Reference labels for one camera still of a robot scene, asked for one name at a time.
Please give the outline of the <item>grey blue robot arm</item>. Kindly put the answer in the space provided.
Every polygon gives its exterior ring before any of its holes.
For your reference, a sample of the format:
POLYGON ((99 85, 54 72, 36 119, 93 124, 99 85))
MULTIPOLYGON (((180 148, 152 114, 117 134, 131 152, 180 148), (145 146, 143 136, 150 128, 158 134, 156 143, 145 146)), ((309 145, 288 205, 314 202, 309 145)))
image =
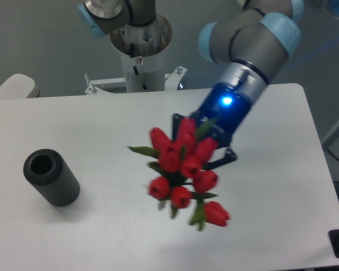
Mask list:
MULTIPOLYGON (((154 1, 84 1, 78 5, 84 24, 96 37, 109 37, 121 55, 127 91, 170 88, 163 52, 172 39, 169 21, 154 1)), ((198 38, 201 56, 227 69, 200 107, 191 114, 197 124, 219 116, 207 133, 226 148, 221 159, 205 164, 215 169, 236 160, 232 136, 265 88, 297 48, 297 21, 302 1, 245 1, 233 20, 209 23, 198 38)))

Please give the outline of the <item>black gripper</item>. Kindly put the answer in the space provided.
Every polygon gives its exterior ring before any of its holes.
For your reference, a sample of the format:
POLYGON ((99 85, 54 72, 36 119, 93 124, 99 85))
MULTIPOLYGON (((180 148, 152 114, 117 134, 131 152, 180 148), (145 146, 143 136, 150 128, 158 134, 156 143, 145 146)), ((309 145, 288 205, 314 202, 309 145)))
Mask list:
MULTIPOLYGON (((251 110, 251 103, 240 93, 242 86, 242 83, 237 86, 217 83, 200 107, 190 115, 197 125, 201 125, 205 118, 218 117, 218 121, 210 128, 205 137, 216 140, 219 148, 227 147, 222 158, 208 162, 203 166, 203 170, 213 170, 237 160, 237 154, 228 146, 231 143, 232 135, 251 110)), ((190 128, 190 118, 178 113, 173 114, 173 141, 184 140, 190 132, 190 128)))

